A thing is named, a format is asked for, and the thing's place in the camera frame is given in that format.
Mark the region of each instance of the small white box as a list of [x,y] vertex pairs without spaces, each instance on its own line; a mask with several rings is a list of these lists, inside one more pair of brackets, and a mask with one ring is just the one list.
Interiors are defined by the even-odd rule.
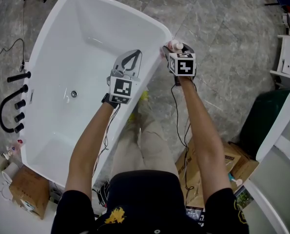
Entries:
[[195,53],[170,53],[169,69],[176,76],[195,76]]
[[136,93],[138,82],[134,80],[110,77],[109,101],[128,104]]

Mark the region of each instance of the marble floor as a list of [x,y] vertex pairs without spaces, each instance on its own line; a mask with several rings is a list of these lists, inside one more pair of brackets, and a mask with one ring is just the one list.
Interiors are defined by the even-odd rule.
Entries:
[[[39,31],[57,0],[2,0],[0,3],[0,49],[18,38],[25,41],[29,59]],[[281,10],[266,7],[272,0],[117,0],[165,24],[175,39],[190,45],[197,56],[195,84],[215,125],[225,140],[239,134],[258,94],[274,89],[269,70],[275,65],[277,35],[282,34]],[[19,71],[22,44],[0,55],[0,103],[22,84],[6,83]],[[171,87],[174,80],[162,63],[148,84],[152,109],[161,122],[165,138],[177,160],[183,151],[176,133],[176,110]],[[183,137],[188,114],[180,88],[174,89],[179,132]],[[15,112],[5,108],[5,120]],[[0,153],[16,136],[0,128]],[[112,156],[100,174],[107,178]]]

